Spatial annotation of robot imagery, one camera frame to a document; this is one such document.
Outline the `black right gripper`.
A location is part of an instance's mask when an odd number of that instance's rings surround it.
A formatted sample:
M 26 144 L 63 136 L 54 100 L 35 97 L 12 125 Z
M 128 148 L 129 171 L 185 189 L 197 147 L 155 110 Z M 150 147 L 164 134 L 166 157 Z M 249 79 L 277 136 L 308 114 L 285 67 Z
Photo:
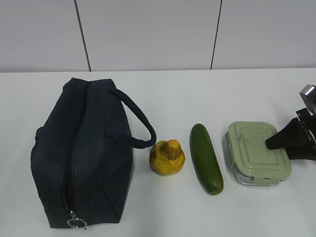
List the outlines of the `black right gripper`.
M 266 146 L 270 150 L 286 148 L 290 160 L 316 160 L 316 116 L 307 108 L 296 114 L 298 118 L 293 118 L 280 132 L 267 139 Z

